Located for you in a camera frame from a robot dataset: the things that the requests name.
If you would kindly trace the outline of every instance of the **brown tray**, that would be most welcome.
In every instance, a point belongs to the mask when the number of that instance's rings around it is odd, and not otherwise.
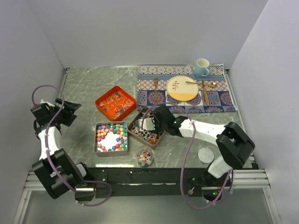
[[[159,138],[159,140],[157,141],[156,144],[151,144],[150,142],[144,140],[143,138],[140,138],[139,136],[135,135],[132,131],[130,131],[130,129],[133,127],[134,125],[134,122],[137,121],[140,116],[142,115],[143,112],[146,112],[148,110],[147,107],[143,107],[141,109],[141,111],[137,114],[137,116],[133,119],[133,121],[129,124],[128,126],[128,133],[129,133],[129,136],[132,136],[134,139],[136,139],[137,141],[141,142],[142,144],[145,144],[146,146],[149,146],[150,148],[152,149],[155,149],[158,144],[160,143],[162,137],[164,136],[165,132],[163,132]]]
[[[126,155],[128,154],[128,149],[129,149],[129,140],[127,139],[127,149],[123,151],[111,151],[111,152],[98,152],[97,151],[97,130],[99,125],[116,125],[116,124],[121,124],[121,125],[126,125],[127,123],[125,121],[116,121],[116,122],[102,122],[102,123],[97,123],[95,126],[95,135],[94,135],[94,147],[93,151],[97,156],[100,157],[108,157],[108,156],[119,156],[119,155]]]

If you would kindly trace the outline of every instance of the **mug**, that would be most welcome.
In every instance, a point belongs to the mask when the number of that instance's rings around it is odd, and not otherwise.
[[[210,70],[208,67],[210,66],[210,63],[208,60],[204,58],[200,58],[196,62],[196,67],[195,67],[195,77],[204,77],[210,75]]]

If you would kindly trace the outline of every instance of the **patterned placemat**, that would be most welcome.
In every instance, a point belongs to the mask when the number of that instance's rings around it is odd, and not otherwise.
[[[236,111],[230,97],[228,84],[224,77],[223,64],[210,65],[210,75],[202,78],[195,77],[195,68],[189,65],[142,65],[137,68],[138,81],[138,110],[144,106],[155,104],[155,87],[154,78],[158,78],[157,95],[158,102],[169,102],[182,106],[188,113],[213,113],[213,112],[230,112]],[[175,76],[188,76],[197,82],[199,87],[198,95],[186,102],[173,99],[167,94],[166,84],[169,79]],[[202,80],[206,84],[210,105],[206,105],[205,95],[202,90]],[[207,86],[210,82],[216,82],[216,88]],[[166,104],[166,107],[172,113],[183,113],[182,109],[177,106]]]

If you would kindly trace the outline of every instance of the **orange container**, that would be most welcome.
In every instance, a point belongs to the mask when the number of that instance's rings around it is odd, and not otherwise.
[[[115,92],[118,92],[118,91],[120,91],[123,96],[128,98],[128,100],[132,101],[133,104],[131,106],[127,107],[124,110],[124,112],[122,112],[119,115],[119,117],[114,118],[116,116],[116,111],[115,110],[104,111],[104,108],[102,106],[100,106],[100,103],[106,101],[108,97],[112,96]],[[108,92],[106,92],[103,96],[98,98],[95,101],[95,105],[96,105],[97,109],[102,114],[104,114],[105,117],[107,117],[110,121],[121,121],[121,120],[123,120],[126,116],[128,116],[137,107],[136,100],[132,96],[130,96],[127,92],[125,92],[121,87],[119,87],[117,85],[114,86],[112,89],[110,89]]]

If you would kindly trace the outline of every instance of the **fork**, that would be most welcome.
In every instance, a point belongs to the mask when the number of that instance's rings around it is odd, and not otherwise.
[[[155,87],[155,104],[158,103],[157,87],[158,87],[158,77],[154,77],[154,87]]]

